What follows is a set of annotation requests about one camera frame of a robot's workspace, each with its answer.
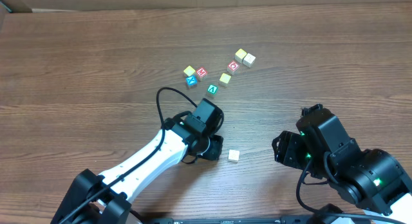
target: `red block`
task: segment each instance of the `red block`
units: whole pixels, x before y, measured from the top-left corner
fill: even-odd
[[[239,64],[236,61],[232,61],[231,63],[229,63],[229,65],[227,66],[227,71],[231,74],[234,75],[236,70],[239,69]]]
[[[207,76],[207,71],[205,70],[205,68],[201,67],[196,70],[196,76],[199,80],[203,80]]]

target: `toy block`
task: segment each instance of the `toy block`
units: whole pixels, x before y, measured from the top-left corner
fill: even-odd
[[[196,77],[194,75],[187,77],[186,78],[186,83],[187,83],[187,87],[190,89],[192,87],[195,87],[198,83],[198,81],[196,80]]]
[[[219,84],[221,84],[222,86],[227,87],[227,84],[229,83],[231,77],[232,76],[227,75],[226,73],[222,73],[221,77],[220,77],[220,80],[219,80]]]
[[[243,59],[243,63],[247,67],[252,67],[253,63],[255,63],[256,57],[252,54],[248,53],[246,57]]]
[[[236,73],[236,70],[238,70],[240,65],[236,63],[236,61],[232,61],[227,65],[227,71],[231,74],[234,75]]]
[[[218,92],[218,89],[219,88],[217,86],[210,85],[209,88],[207,89],[206,95],[211,97],[211,98],[214,98],[216,96],[217,92]]]
[[[236,163],[238,163],[238,162],[239,162],[239,155],[240,155],[240,152],[239,152],[239,151],[229,149],[229,157],[228,157],[228,160],[229,160],[230,162],[236,162]]]
[[[194,70],[192,66],[188,66],[185,70],[183,70],[183,72],[185,77],[190,77],[196,72],[196,70]]]
[[[234,59],[237,60],[239,63],[242,63],[242,60],[245,58],[247,52],[245,52],[242,49],[239,49],[235,55],[234,55]]]
[[[205,70],[205,68],[200,67],[198,70],[196,70],[196,77],[199,79],[199,81],[202,81],[203,79],[205,79],[207,76],[207,71]]]

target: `wood grain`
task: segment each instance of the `wood grain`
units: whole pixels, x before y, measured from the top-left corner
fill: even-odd
[[[295,131],[301,106],[323,103],[362,149],[380,148],[412,174],[412,5],[312,5],[6,15],[0,32],[0,223],[47,223],[71,181],[99,173],[160,127],[155,94],[199,102],[237,49],[257,57],[214,102],[225,112],[221,160],[178,164],[133,207],[174,218],[306,213],[300,172],[270,146]],[[187,65],[209,78],[185,88]],[[192,110],[161,96],[164,116]],[[240,150],[239,163],[226,160]],[[327,186],[314,207],[360,212]]]

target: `black cable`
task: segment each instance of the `black cable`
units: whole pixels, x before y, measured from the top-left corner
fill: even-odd
[[[180,95],[182,95],[183,97],[185,97],[192,105],[194,105],[195,107],[198,107],[188,96],[186,96],[185,94],[183,94],[182,92],[178,91],[177,89],[174,88],[168,88],[168,87],[163,87],[160,88],[157,91],[156,94],[156,106],[157,106],[157,111],[159,113],[159,118],[160,118],[160,123],[161,123],[161,128],[162,128],[162,138],[159,141],[159,145],[157,145],[157,147],[153,150],[153,152],[151,152],[148,156],[146,156],[141,162],[138,162],[135,166],[133,166],[132,168],[130,168],[129,170],[127,170],[124,174],[120,175],[118,178],[116,178],[114,181],[112,181],[111,183],[109,183],[107,186],[105,186],[103,189],[99,190],[97,193],[95,193],[93,196],[91,196],[90,198],[88,198],[86,201],[84,201],[83,203],[81,203],[75,210],[71,211],[66,217],[64,217],[61,221],[59,221],[59,224],[63,224],[65,221],[67,221],[69,218],[71,218],[73,215],[75,215],[76,213],[78,213],[78,211],[80,211],[81,209],[83,209],[85,206],[88,205],[88,203],[96,201],[98,199],[98,197],[100,195],[102,195],[104,192],[108,191],[110,189],[110,187],[114,186],[114,184],[116,184],[117,182],[123,180],[126,176],[128,176],[129,174],[131,174],[134,170],[136,170],[137,168],[139,168],[142,164],[146,163],[146,161],[148,161],[153,155],[156,154],[156,152],[160,149],[160,147],[163,144],[163,141],[165,140],[165,122],[163,120],[163,115],[162,115],[162,110],[160,109],[160,103],[159,103],[159,94],[161,91],[168,89],[174,92],[179,93]]]
[[[137,213],[134,209],[130,209],[130,213],[131,213],[134,217],[136,217],[137,219],[139,219],[139,221],[143,221],[143,217],[142,217],[139,213]]]
[[[330,155],[330,152],[325,152],[323,154],[323,167],[324,170],[326,171],[327,175],[329,176],[329,179],[335,183],[335,184],[339,184],[339,182],[335,179],[335,177],[332,175],[332,173],[329,170],[329,166],[328,166],[328,156]]]
[[[304,178],[303,178],[303,182],[302,182],[302,184],[304,184],[304,185],[327,185],[327,184],[329,184],[328,181],[325,181],[325,182],[316,182],[316,183],[306,183],[306,182],[304,182]]]
[[[375,220],[375,221],[385,221],[388,223],[394,223],[394,224],[406,224],[401,221],[393,220],[390,218],[384,218],[384,217],[378,217],[378,216],[373,216],[373,215],[362,215],[362,214],[336,214],[332,212],[323,212],[317,209],[314,209],[312,207],[307,206],[305,203],[303,203],[300,195],[301,191],[301,186],[302,182],[304,180],[304,177],[306,176],[306,172],[309,169],[309,167],[313,164],[314,159],[311,158],[308,165],[303,169],[302,174],[299,178],[299,181],[297,182],[296,185],[296,199],[297,202],[306,210],[313,212],[314,214],[322,215],[322,216],[333,216],[333,217],[340,217],[340,218],[356,218],[356,219],[368,219],[368,220]]]
[[[181,160],[181,162],[182,163],[185,163],[185,164],[193,164],[193,163],[195,163],[197,160],[198,160],[198,155],[196,154],[196,156],[194,157],[194,159],[191,161],[191,162],[184,162],[183,161],[183,159]]]
[[[184,111],[184,112],[178,113],[177,115],[173,116],[173,119],[184,117],[190,113],[191,113],[190,111]]]

